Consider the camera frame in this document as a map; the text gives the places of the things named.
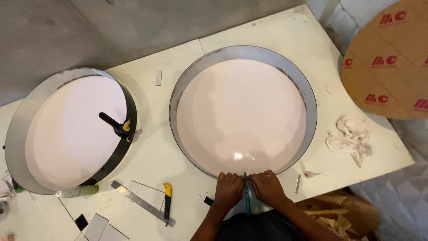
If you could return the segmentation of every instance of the brown paper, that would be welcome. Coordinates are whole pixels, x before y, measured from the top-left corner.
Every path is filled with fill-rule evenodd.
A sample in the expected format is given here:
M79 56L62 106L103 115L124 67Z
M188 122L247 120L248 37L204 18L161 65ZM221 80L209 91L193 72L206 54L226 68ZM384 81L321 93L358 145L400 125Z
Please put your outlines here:
M336 190L297 205L343 240L361 240L378 228L377 210L364 199Z
M342 82L363 110L428 118L428 0L402 0L362 28L347 50Z

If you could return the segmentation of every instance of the glue tube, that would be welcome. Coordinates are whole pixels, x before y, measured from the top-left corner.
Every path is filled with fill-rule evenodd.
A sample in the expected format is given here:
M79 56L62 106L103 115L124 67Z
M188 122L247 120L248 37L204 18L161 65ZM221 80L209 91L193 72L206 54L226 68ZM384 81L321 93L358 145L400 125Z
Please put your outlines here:
M100 190L98 185L87 185L87 186L77 186L69 187L64 190L56 192L56 196L60 198L74 198L79 196L95 194Z

